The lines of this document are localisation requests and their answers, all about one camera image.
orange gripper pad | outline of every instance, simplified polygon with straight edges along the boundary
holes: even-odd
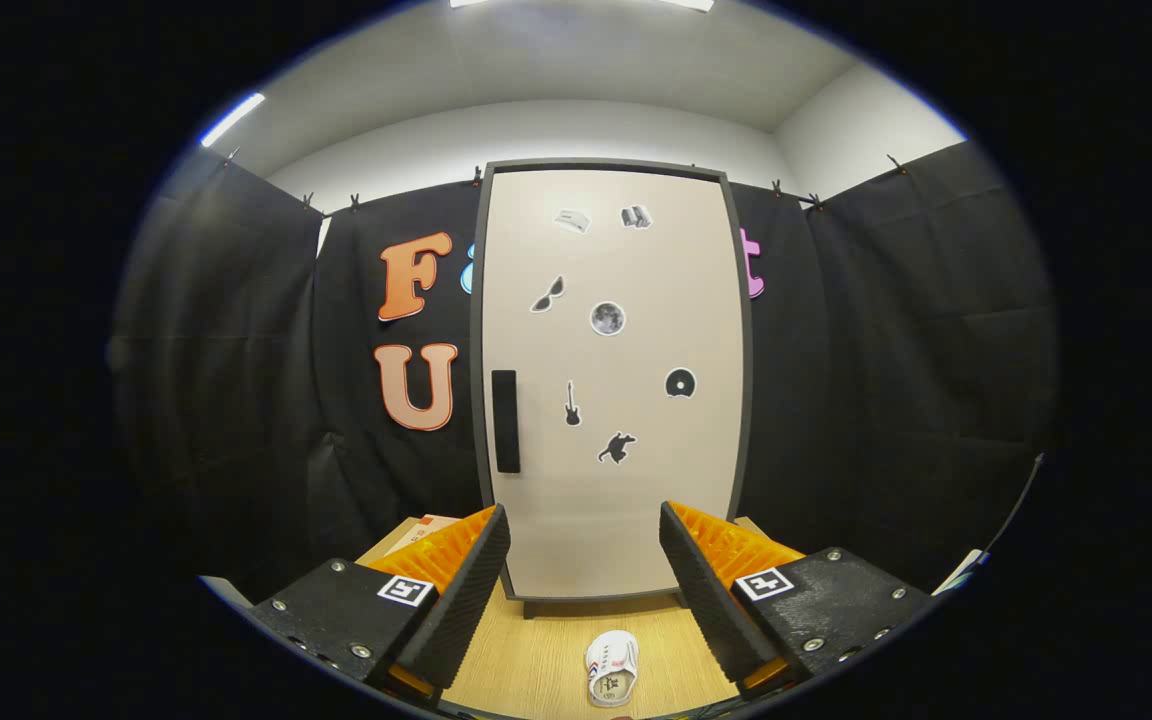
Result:
[[[403,575],[407,578],[434,583],[439,594],[442,594],[447,592],[448,583],[456,577],[461,562],[465,561],[470,548],[488,524],[494,509],[493,505],[476,511],[475,515],[430,533],[411,543],[410,546],[369,562],[366,567],[389,575]]]
[[[669,501],[669,506],[679,515],[679,520],[682,520],[696,547],[708,560],[708,568],[713,569],[728,592],[736,578],[805,558],[803,553],[781,543],[770,541],[753,530],[714,518],[713,515],[681,502]]]

white door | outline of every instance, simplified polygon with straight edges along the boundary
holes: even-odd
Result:
[[[513,596],[669,591],[660,502],[726,518],[744,468],[748,300],[723,183],[493,169],[485,191],[477,420]],[[516,458],[498,456],[500,370]]]

black curtain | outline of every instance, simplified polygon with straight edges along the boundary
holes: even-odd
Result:
[[[850,455],[835,543],[934,589],[995,536],[1051,430],[1058,341],[1041,250],[970,142],[806,220],[831,328],[827,419]]]
[[[321,215],[220,156],[143,217],[109,342],[128,457],[189,571],[268,597],[312,563],[310,310]]]
[[[1038,243],[972,143],[804,210],[732,184],[758,243],[755,406],[738,511],[804,552],[844,546],[933,589],[1005,521],[1056,392]],[[197,152],[152,202],[111,363],[132,462],[200,573],[265,597],[408,515],[482,507],[470,401],[479,188],[450,183],[320,218]],[[380,252],[439,232],[417,314],[381,323]],[[452,419],[385,411],[380,344],[452,343]]]
[[[738,511],[804,552],[844,546],[923,589],[986,546],[1043,447],[1055,320],[1038,243],[970,142],[804,210],[732,183],[750,270],[755,406]],[[479,509],[468,397],[470,263],[479,190],[425,188],[336,213],[317,268],[314,372],[323,471],[311,511],[324,553],[378,541],[407,515]],[[380,323],[380,251],[452,236],[418,314]],[[452,420],[402,429],[380,402],[379,344],[452,342]]]
[[[460,275],[471,263],[479,188],[450,183],[364,202],[334,213],[317,263],[314,378],[326,432],[311,472],[310,515],[321,556],[361,555],[407,516],[425,511],[463,518],[483,507],[470,400],[470,295]],[[417,314],[384,323],[385,263],[380,252],[445,232],[452,251],[435,258],[435,281],[419,290]],[[403,429],[385,411],[380,366],[372,351],[406,344],[408,396],[430,402],[429,364],[420,348],[447,342],[452,419],[441,429]]]

ceiling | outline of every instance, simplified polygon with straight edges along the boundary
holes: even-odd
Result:
[[[212,149],[242,146],[268,177],[340,141],[446,109],[612,100],[687,109],[771,132],[855,63],[755,6],[698,13],[657,0],[410,3],[259,88],[265,103]]]

white wall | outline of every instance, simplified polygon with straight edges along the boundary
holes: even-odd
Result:
[[[590,156],[696,164],[732,182],[796,192],[785,156],[768,132],[652,105],[532,100],[403,120],[306,156],[271,174],[270,182],[316,209],[359,202],[473,177],[493,160]]]
[[[964,141],[918,96],[857,63],[801,105],[774,132],[797,185],[823,199],[895,165]]]

